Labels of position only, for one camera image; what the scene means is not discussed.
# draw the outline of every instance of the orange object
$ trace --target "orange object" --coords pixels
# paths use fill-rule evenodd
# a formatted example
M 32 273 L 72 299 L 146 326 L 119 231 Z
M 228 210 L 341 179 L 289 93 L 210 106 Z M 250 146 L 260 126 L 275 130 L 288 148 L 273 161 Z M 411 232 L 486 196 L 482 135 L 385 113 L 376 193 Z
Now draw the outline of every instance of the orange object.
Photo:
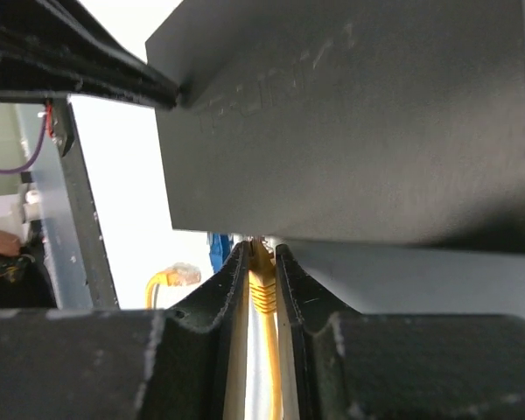
M 54 129 L 53 129 L 53 105 L 48 102 L 45 105 L 45 126 L 46 126 L 46 134 L 50 138 L 54 137 Z
M 200 271 L 196 267 L 178 263 L 158 272 L 146 285 L 146 308 L 154 307 L 154 290 L 158 286 L 189 286 L 200 283 Z

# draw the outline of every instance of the black plastic part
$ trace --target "black plastic part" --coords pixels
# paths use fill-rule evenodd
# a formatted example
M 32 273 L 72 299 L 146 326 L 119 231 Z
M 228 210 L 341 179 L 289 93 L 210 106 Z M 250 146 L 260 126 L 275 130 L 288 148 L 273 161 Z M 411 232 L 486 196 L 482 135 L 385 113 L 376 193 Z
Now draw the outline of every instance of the black plastic part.
M 32 259 L 27 255 L 0 255 L 0 279 L 10 283 L 20 281 L 31 262 Z
M 316 366 L 327 364 L 330 358 L 320 359 L 323 355 L 319 354 L 320 342 L 315 335 L 327 326 L 334 313 L 350 311 L 351 308 L 309 276 L 286 245 L 276 248 L 276 276 L 291 329 L 299 416 L 307 420 L 329 418 L 323 414 L 319 401 L 323 396 L 319 390 L 320 378 Z M 333 387 L 330 392 L 337 395 L 339 390 Z
M 525 0 L 185 0 L 146 47 L 175 228 L 525 253 Z
M 19 178 L 22 184 L 30 184 L 33 182 L 33 176 L 30 171 L 23 171 L 19 174 Z
M 0 0 L 0 102 L 83 94 L 170 109 L 178 91 L 78 1 Z
M 303 419 L 525 419 L 525 321 L 367 316 L 307 273 L 285 245 L 276 267 Z
M 248 262 L 168 311 L 0 311 L 0 419 L 221 418 Z
M 32 262 L 24 259 L 23 266 L 19 266 L 13 278 L 0 276 L 0 309 L 57 307 L 36 224 L 31 223 L 31 230 L 35 231 L 31 233 L 34 239 L 22 248 L 23 254 L 31 255 Z
M 56 100 L 52 102 L 52 112 L 56 122 L 52 129 L 55 135 L 58 135 L 57 147 L 66 194 L 94 307 L 118 308 L 101 223 L 89 184 L 88 169 L 81 150 L 72 106 L 66 100 Z

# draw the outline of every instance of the cable connector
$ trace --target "cable connector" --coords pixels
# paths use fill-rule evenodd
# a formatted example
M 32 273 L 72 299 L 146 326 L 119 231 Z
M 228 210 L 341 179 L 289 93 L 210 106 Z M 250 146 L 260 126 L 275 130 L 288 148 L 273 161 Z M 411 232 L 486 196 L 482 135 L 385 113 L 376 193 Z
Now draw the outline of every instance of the cable connector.
M 261 241 L 253 240 L 248 282 L 253 304 L 258 312 L 271 314 L 277 310 L 277 285 L 273 254 Z
M 156 291 L 159 286 L 190 286 L 200 283 L 200 270 L 191 264 L 177 262 L 159 271 L 146 284 L 146 309 L 156 308 Z
M 267 249 L 264 239 L 250 241 L 248 283 L 251 298 L 261 317 L 261 325 L 269 357 L 270 413 L 269 420 L 282 419 L 282 384 L 280 357 L 274 314 L 277 311 L 277 281 L 273 253 Z

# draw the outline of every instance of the purple wire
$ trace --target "purple wire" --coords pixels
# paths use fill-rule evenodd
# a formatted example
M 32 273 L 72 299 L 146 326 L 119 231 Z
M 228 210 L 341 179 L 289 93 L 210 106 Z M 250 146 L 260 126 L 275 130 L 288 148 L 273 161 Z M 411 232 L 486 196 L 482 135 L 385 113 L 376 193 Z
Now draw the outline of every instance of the purple wire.
M 46 131 L 46 117 L 43 116 L 43 123 L 41 124 L 41 132 L 38 135 L 37 147 L 35 147 L 35 151 L 33 152 L 33 155 L 30 157 L 30 159 L 26 163 L 22 164 L 21 166 L 18 166 L 17 168 L 0 169 L 0 175 L 12 175 L 15 173 L 27 171 L 29 168 L 31 168 L 31 166 L 35 163 L 35 161 L 39 157 L 39 153 L 41 152 L 41 148 L 43 147 L 43 143 L 45 142 L 45 131 Z

